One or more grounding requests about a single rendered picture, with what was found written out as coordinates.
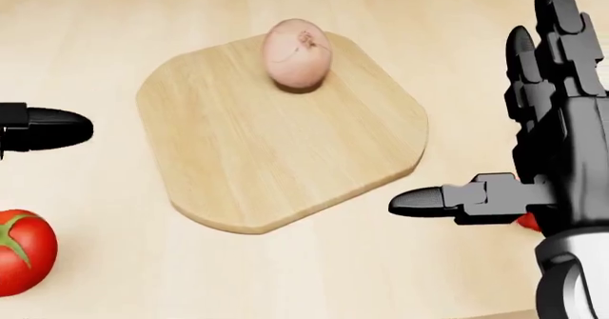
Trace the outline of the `pale pink onion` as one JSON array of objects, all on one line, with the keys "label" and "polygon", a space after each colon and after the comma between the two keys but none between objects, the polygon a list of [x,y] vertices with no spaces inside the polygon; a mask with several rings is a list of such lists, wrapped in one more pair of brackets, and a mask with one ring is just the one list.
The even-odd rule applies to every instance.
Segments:
[{"label": "pale pink onion", "polygon": [[287,19],[272,27],[265,36],[262,53],[270,78],[292,89],[319,84],[329,72],[333,58],[325,33],[300,18]]}]

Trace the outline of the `light wooden cutting board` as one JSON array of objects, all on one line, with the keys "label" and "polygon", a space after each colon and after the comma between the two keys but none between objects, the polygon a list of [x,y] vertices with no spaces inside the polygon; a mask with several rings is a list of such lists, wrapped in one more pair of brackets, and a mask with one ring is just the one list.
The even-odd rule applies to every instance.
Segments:
[{"label": "light wooden cutting board", "polygon": [[136,104],[171,205],[261,234],[403,178],[428,141],[423,107],[350,39],[329,33],[316,90],[280,90],[253,36],[177,55]]}]

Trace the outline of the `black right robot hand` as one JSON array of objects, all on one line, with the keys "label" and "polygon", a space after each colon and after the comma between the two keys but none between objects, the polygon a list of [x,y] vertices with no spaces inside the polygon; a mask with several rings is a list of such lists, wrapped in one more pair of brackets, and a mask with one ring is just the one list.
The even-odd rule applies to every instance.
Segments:
[{"label": "black right robot hand", "polygon": [[609,227],[609,90],[597,74],[599,40],[575,0],[535,0],[535,13],[540,41],[515,27],[505,44],[504,100],[521,126],[512,151],[516,172],[413,189],[393,198],[389,212],[460,225],[531,214],[545,236]]}]

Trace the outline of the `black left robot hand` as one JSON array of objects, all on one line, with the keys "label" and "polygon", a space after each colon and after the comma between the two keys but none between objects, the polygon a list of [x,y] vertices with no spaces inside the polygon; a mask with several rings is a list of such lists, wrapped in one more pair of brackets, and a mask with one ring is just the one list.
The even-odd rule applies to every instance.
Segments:
[{"label": "black left robot hand", "polygon": [[0,103],[0,161],[6,151],[56,150],[88,141],[92,122],[66,110]]}]

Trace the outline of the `red bell pepper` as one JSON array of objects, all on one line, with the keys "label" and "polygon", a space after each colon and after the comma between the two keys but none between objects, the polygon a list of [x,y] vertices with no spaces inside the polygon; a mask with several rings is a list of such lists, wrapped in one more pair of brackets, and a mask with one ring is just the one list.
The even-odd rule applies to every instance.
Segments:
[{"label": "red bell pepper", "polygon": [[531,229],[535,232],[540,232],[540,227],[538,222],[536,221],[535,215],[533,215],[531,212],[527,212],[526,214],[522,215],[520,218],[517,219],[516,223],[523,228]]}]

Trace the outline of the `red tomato with green stem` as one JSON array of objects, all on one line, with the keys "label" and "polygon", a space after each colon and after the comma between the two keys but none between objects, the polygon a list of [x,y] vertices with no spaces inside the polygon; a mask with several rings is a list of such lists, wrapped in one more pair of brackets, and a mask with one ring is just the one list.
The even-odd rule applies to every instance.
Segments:
[{"label": "red tomato with green stem", "polygon": [[58,242],[44,218],[24,209],[0,211],[0,297],[17,295],[46,278]]}]

